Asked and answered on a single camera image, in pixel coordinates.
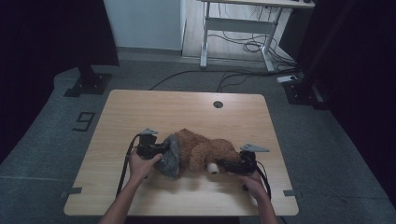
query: white object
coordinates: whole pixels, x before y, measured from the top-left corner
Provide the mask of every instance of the white object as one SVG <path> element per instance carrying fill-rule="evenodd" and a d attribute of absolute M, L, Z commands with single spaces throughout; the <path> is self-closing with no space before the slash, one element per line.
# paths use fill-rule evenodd
<path fill-rule="evenodd" d="M 219 167 L 215 163 L 209 163 L 206 169 L 212 175 L 216 175 L 219 173 Z"/>
<path fill-rule="evenodd" d="M 297 76 L 286 76 L 286 77 L 279 77 L 276 79 L 277 83 L 288 82 L 297 80 Z"/>

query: desk leg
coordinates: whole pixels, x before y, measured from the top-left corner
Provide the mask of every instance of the desk leg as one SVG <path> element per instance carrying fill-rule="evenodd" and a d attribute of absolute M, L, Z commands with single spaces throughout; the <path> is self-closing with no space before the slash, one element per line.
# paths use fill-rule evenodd
<path fill-rule="evenodd" d="M 209 21 L 209 9 L 210 3 L 207 3 L 206 7 L 206 15 L 205 15 L 205 26 L 204 26 L 204 42 L 202 43 L 201 48 L 201 68 L 206 68 L 206 60 L 207 60 L 207 22 Z"/>
<path fill-rule="evenodd" d="M 274 34 L 276 31 L 277 24 L 279 22 L 280 14 L 282 13 L 282 7 L 280 7 L 277 11 L 276 18 L 274 19 L 273 25 L 271 27 L 270 36 L 267 38 L 264 44 L 264 48 L 262 49 L 262 57 L 264 58 L 265 65 L 267 66 L 268 72 L 275 72 L 273 64 L 271 62 L 271 54 L 269 53 L 269 48 L 271 46 L 271 42 L 274 38 Z"/>

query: white wall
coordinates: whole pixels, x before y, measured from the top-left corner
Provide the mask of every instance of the white wall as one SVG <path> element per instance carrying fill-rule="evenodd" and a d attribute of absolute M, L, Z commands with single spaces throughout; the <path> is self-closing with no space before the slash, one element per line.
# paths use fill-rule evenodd
<path fill-rule="evenodd" d="M 186 0 L 105 0 L 117 47 L 181 50 Z"/>

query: forearm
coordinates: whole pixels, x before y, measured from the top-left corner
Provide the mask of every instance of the forearm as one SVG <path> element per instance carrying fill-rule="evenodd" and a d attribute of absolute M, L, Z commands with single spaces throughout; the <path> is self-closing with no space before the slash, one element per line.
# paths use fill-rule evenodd
<path fill-rule="evenodd" d="M 99 223 L 124 223 L 140 182 L 130 179 Z"/>
<path fill-rule="evenodd" d="M 259 216 L 261 224 L 277 224 L 277 218 L 274 207 L 271 204 L 270 198 L 266 192 L 262 193 L 257 200 L 259 208 Z"/>

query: black curtain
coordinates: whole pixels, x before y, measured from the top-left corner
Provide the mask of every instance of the black curtain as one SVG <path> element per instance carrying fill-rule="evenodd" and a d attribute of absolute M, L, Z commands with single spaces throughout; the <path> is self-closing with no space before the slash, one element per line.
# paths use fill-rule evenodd
<path fill-rule="evenodd" d="M 6 0 L 0 17 L 3 160 L 47 102 L 57 74 L 119 60 L 102 0 Z"/>
<path fill-rule="evenodd" d="M 394 1 L 319 1 L 298 59 L 309 78 L 326 85 L 328 106 L 394 205 L 395 11 Z M 333 38 L 323 47 L 331 32 Z"/>

